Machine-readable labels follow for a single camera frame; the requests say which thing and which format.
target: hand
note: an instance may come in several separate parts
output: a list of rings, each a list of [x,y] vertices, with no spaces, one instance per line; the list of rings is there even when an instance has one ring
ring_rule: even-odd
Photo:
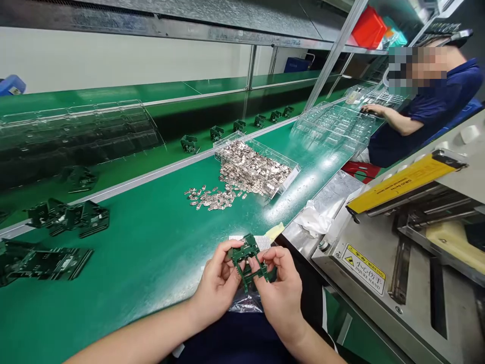
[[[202,273],[202,279],[195,294],[189,300],[193,319],[200,325],[200,331],[219,320],[230,308],[241,276],[227,256],[230,248],[240,248],[244,242],[228,240],[217,247]],[[245,262],[240,263],[244,269]]]
[[[371,113],[371,112],[373,112],[377,116],[383,117],[384,114],[386,113],[386,111],[388,111],[388,110],[392,110],[392,109],[391,108],[388,108],[386,106],[382,106],[382,105],[369,104],[369,105],[363,106],[360,111],[363,112],[363,113]]]
[[[271,247],[258,254],[257,259],[265,262],[268,271],[277,267],[276,282],[269,283],[264,277],[254,277],[254,283],[261,296],[264,313],[283,343],[301,339],[307,327],[301,310],[302,280],[295,268],[288,249]],[[256,257],[249,259],[252,272],[259,269]]]

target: stool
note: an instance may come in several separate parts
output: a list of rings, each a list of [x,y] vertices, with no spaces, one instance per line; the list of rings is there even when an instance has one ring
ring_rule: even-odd
[[[347,172],[352,177],[355,178],[356,172],[362,172],[366,175],[364,180],[362,181],[365,184],[371,182],[374,178],[376,178],[377,174],[380,171],[380,167],[377,167],[370,163],[363,163],[363,162],[347,162],[342,167],[342,171]]]

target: metal shelf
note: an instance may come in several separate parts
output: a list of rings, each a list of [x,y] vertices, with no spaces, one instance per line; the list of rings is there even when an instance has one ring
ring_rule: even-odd
[[[0,26],[330,50],[345,17],[308,0],[2,0]],[[349,39],[344,52],[386,54]]]

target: worker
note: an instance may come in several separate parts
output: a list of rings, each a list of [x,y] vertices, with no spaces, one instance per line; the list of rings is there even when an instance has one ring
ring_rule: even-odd
[[[401,112],[375,104],[362,108],[383,117],[386,124],[352,161],[387,168],[419,150],[458,115],[483,82],[476,59],[467,61],[460,52],[463,44],[450,36],[435,36],[419,44],[422,48],[412,49],[415,61],[406,65],[405,73],[419,87],[417,95]]]
[[[285,248],[271,247],[249,259],[252,272],[259,269],[256,259],[268,271],[277,268],[274,283],[254,277],[264,315],[227,312],[241,282],[227,251],[242,244],[229,240],[217,247],[192,298],[109,334],[66,363],[159,363],[184,343],[177,363],[345,364],[304,320],[302,281]]]

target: yellow label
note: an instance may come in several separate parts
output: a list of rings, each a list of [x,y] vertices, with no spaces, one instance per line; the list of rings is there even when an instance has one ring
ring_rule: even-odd
[[[391,178],[382,181],[371,190],[356,197],[347,206],[356,213],[361,213],[455,170],[455,168],[433,159],[432,155],[428,154]]]
[[[355,248],[352,245],[348,245],[347,249],[349,249],[357,258],[362,260],[369,268],[371,268],[374,272],[376,272],[378,275],[380,275],[383,280],[385,280],[385,273],[383,271],[381,271],[379,268],[377,268],[377,266],[374,263],[372,263],[369,259],[367,259],[361,253],[359,253],[357,250],[355,250]]]
[[[347,245],[342,257],[347,267],[381,296],[384,295],[385,273],[359,253],[352,245]]]
[[[345,258],[347,262],[349,262],[352,266],[354,265],[354,259],[352,257]]]

